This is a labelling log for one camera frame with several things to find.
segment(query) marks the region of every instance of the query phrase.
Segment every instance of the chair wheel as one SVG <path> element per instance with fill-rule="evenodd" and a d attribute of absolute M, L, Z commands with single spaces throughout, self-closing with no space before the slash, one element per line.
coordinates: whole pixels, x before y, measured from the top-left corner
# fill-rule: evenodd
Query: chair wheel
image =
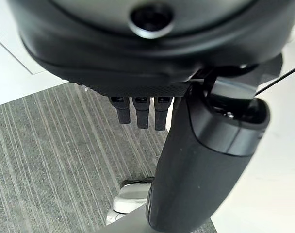
<path fill-rule="evenodd" d="M 134 183 L 152 183 L 154 181 L 155 177 L 145 177 L 144 179 L 140 179 L 140 180 L 124 180 L 121 184 L 120 184 L 120 188 L 125 187 L 129 184 L 134 184 Z"/>

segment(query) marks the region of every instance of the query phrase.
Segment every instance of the black plastic housing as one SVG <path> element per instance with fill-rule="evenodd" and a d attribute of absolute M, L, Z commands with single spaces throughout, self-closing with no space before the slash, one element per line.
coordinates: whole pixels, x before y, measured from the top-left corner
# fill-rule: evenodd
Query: black plastic housing
<path fill-rule="evenodd" d="M 257 64 L 277 56 L 295 0 L 257 0 L 201 31 L 146 40 L 84 23 L 50 0 L 8 0 L 29 54 L 45 69 L 108 96 L 183 96 L 200 67 Z"/>
<path fill-rule="evenodd" d="M 217 210 L 270 119 L 262 100 L 247 121 L 214 113 L 193 87 L 179 105 L 147 202 L 147 220 L 160 232 L 192 232 Z"/>

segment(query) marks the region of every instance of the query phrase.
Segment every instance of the gray carpet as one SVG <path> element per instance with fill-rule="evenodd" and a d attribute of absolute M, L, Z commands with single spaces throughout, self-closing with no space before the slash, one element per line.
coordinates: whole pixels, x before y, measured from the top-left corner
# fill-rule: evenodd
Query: gray carpet
<path fill-rule="evenodd" d="M 120 125 L 106 97 L 63 84 L 0 106 L 0 233 L 88 233 L 124 179 L 154 174 L 166 132 Z M 211 221 L 198 232 L 216 232 Z"/>

